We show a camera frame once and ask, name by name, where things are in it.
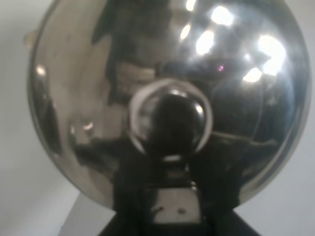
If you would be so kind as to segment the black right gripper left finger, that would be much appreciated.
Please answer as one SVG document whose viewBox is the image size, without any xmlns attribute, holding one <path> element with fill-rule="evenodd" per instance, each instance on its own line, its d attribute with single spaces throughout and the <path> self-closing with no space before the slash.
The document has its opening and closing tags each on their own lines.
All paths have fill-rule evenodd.
<svg viewBox="0 0 315 236">
<path fill-rule="evenodd" d="M 101 147 L 102 158 L 110 156 L 118 162 L 113 178 L 114 218 L 101 231 L 101 236 L 156 236 L 157 224 L 146 212 L 149 198 L 145 188 L 152 186 L 158 150 L 150 148 L 141 154 L 134 147 Z"/>
</svg>

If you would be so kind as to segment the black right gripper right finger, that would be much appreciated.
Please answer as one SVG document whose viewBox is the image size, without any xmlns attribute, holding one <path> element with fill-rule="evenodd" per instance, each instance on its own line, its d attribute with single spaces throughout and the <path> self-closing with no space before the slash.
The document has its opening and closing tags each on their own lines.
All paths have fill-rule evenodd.
<svg viewBox="0 0 315 236">
<path fill-rule="evenodd" d="M 229 149 L 208 147 L 189 160 L 192 180 L 200 190 L 208 236 L 259 235 L 235 211 L 240 205 L 243 166 Z"/>
</svg>

